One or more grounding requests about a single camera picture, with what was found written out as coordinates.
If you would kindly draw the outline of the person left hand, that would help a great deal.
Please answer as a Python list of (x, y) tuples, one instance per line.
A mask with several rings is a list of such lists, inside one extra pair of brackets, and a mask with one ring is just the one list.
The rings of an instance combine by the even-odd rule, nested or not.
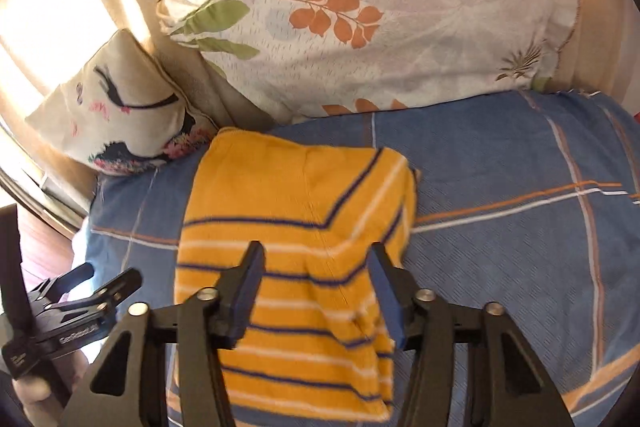
[[(68, 390), (74, 391), (89, 367), (85, 353), (78, 350), (53, 361)], [(35, 427), (56, 427), (63, 407), (53, 395), (50, 385), (39, 376), (24, 376), (12, 381), (24, 412)]]

